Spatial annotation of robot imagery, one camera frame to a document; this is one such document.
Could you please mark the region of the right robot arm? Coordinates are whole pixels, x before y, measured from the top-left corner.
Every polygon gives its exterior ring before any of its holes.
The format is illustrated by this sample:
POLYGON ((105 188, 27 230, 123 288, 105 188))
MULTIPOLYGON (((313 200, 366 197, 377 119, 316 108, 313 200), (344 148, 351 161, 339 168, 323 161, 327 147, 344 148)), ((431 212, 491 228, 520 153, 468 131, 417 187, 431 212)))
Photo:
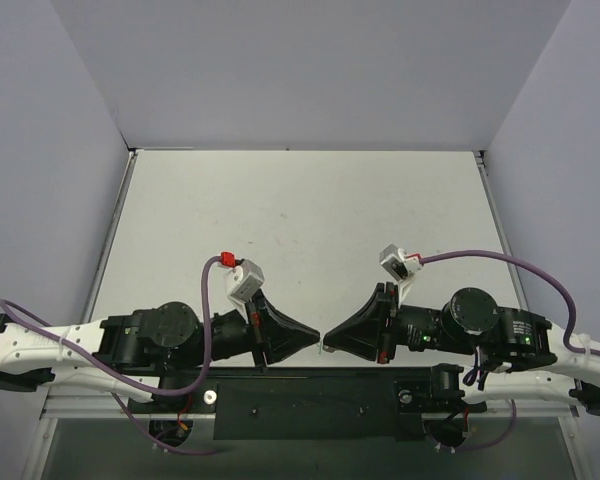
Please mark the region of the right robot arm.
POLYGON ((440 310, 407 304, 410 288, 408 281, 378 285, 357 313, 324 336, 324 347, 378 364, 393 360, 399 346, 468 355, 474 360, 464 381, 468 403, 547 400, 600 416, 600 342, 500 306, 475 287, 457 291, 440 310))

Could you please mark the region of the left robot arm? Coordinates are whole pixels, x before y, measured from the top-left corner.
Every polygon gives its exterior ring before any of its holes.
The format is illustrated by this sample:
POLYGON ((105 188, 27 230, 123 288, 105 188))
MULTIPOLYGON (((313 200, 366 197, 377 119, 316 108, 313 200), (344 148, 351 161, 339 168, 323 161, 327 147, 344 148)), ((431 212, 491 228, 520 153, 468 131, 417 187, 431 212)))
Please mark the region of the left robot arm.
MULTIPOLYGON (((319 340, 317 330, 280 312, 262 291, 211 319, 214 361, 250 354, 265 368, 319 340)), ((172 412, 183 405, 188 376, 203 362, 203 323, 179 301, 64 327, 25 327, 0 314, 0 390, 71 385, 172 412)))

